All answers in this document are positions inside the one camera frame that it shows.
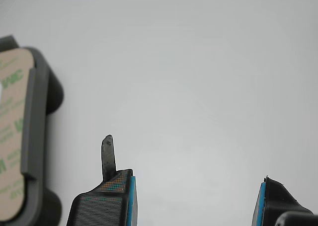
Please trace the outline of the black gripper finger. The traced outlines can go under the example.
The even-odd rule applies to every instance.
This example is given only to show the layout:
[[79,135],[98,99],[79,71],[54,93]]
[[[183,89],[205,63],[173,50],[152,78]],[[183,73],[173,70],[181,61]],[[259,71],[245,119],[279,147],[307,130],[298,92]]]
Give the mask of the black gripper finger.
[[252,226],[317,226],[318,216],[303,207],[280,182],[265,177],[260,185]]
[[113,137],[101,144],[102,182],[77,195],[71,205],[68,226],[136,226],[137,187],[132,169],[117,170]]

